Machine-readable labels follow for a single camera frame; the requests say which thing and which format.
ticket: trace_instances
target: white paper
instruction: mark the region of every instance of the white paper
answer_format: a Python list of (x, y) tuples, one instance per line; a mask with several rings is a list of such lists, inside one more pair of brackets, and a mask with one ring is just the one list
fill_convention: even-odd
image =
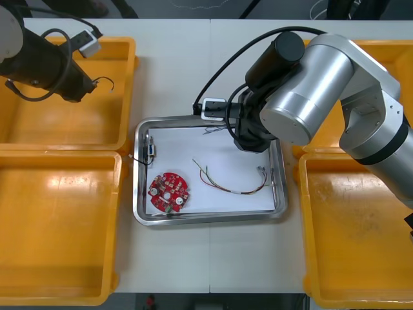
[[(220, 186), (233, 191), (252, 191), (264, 180), (258, 166), (265, 167), (270, 185), (268, 151), (260, 154), (240, 151), (226, 129), (204, 133), (203, 127), (149, 130), (156, 156), (148, 167), (146, 192), (157, 175), (173, 172), (188, 184), (189, 199), (180, 213), (274, 210), (271, 186), (252, 195), (224, 192), (204, 184), (199, 178), (198, 166), (192, 161), (195, 159), (203, 168), (208, 166), (208, 174)], [(160, 213), (149, 198), (148, 195), (146, 213)]]

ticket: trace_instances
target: metal tray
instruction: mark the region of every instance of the metal tray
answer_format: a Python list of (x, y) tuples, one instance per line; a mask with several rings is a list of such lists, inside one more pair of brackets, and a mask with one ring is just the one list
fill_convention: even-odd
[[(222, 125), (222, 122), (201, 119), (199, 116), (172, 116), (144, 119), (136, 128), (134, 157), (143, 161), (147, 154), (149, 129), (189, 128)], [(279, 140), (271, 143), (270, 168), (275, 209), (273, 211), (208, 212), (208, 213), (146, 213), (146, 166), (134, 161), (133, 211), (139, 223), (151, 225), (177, 225), (189, 223), (234, 222), (280, 218), (288, 207), (287, 185), (283, 153)]]

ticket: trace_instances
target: yellow plastic bin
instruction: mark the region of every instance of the yellow plastic bin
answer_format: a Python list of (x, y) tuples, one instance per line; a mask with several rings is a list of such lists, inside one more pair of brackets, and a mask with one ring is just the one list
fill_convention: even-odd
[[(101, 80), (80, 103), (64, 101), (53, 95), (41, 102), (17, 97), (0, 78), (0, 150), (117, 150), (128, 151), (127, 132), (132, 100), (134, 71), (137, 65), (135, 41), (128, 37), (102, 37), (102, 49), (84, 59), (79, 52), (74, 59), (92, 78)], [(61, 44), (62, 38), (51, 42)], [(16, 83), (29, 97), (45, 90)]]
[[(413, 122), (413, 41), (356, 41), (359, 47), (380, 62), (401, 85), (400, 103), (406, 117)], [(293, 146), (299, 158), (309, 152), (342, 153), (339, 139), (344, 131), (344, 118), (338, 101), (310, 144)]]
[(411, 210), (346, 154), (299, 160), (307, 277), (320, 307), (412, 309)]
[(99, 305), (114, 289), (116, 152), (0, 151), (0, 305)]

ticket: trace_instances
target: white table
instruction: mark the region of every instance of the white table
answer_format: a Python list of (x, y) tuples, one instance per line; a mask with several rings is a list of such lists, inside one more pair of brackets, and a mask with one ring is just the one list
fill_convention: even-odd
[[(256, 36), (282, 26), (311, 26), (351, 39), (413, 39), (411, 21), (91, 20), (107, 36), (136, 40), (130, 134), (143, 118), (192, 113), (208, 78)], [(62, 19), (27, 19), (41, 33), (84, 29)], [(227, 98), (268, 46), (257, 44), (231, 65), (206, 93)], [(299, 194), (292, 180), (290, 146), (284, 145), (290, 209), (284, 220), (149, 228), (132, 214), (131, 179), (124, 182), (117, 237), (118, 292), (302, 293), (305, 259)]]

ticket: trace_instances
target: small circuit board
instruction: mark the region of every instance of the small circuit board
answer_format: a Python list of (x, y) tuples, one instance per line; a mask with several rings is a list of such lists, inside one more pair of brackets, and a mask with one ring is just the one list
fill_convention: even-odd
[(148, 194), (152, 197), (152, 205), (165, 213), (179, 212), (189, 197), (185, 180), (171, 172), (156, 176), (149, 186)]

